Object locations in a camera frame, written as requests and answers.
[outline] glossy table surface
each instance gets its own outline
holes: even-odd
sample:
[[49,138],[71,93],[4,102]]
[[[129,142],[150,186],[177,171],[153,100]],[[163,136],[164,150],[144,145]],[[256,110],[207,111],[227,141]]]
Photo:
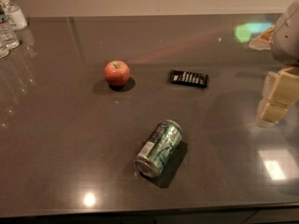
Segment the glossy table surface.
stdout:
[[[298,202],[298,105],[255,125],[282,64],[236,37],[277,18],[31,18],[0,60],[0,217]],[[118,91],[103,73],[113,60],[131,69]],[[171,84],[172,69],[209,74],[208,88]],[[165,119],[183,142],[148,180],[133,159]]]

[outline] apple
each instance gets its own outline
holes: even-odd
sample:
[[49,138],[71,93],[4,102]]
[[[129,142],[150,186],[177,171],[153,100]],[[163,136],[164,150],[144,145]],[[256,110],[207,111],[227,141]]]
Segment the apple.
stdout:
[[105,66],[104,75],[109,85],[120,87],[127,83],[130,77],[130,69],[122,61],[113,61]]

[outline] bottle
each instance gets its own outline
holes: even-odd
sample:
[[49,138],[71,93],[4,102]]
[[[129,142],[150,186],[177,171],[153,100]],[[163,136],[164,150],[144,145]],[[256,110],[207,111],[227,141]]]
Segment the bottle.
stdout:
[[7,14],[9,23],[14,31],[25,28],[28,23],[18,5],[9,0],[0,0],[3,10]]
[[9,54],[9,50],[4,40],[0,36],[0,58],[6,57]]
[[15,32],[12,30],[8,22],[6,13],[2,9],[1,5],[0,5],[0,36],[4,40],[8,49],[15,49],[20,44]]

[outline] can lid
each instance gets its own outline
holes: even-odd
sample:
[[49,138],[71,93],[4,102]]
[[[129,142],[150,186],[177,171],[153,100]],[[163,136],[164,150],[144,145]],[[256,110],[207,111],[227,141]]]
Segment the can lid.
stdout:
[[175,126],[179,130],[180,133],[182,133],[182,129],[180,128],[180,126],[176,122],[174,122],[173,120],[166,119],[164,122],[171,123],[173,126]]
[[148,177],[156,177],[161,174],[159,169],[151,161],[140,156],[135,157],[135,166],[143,175]]

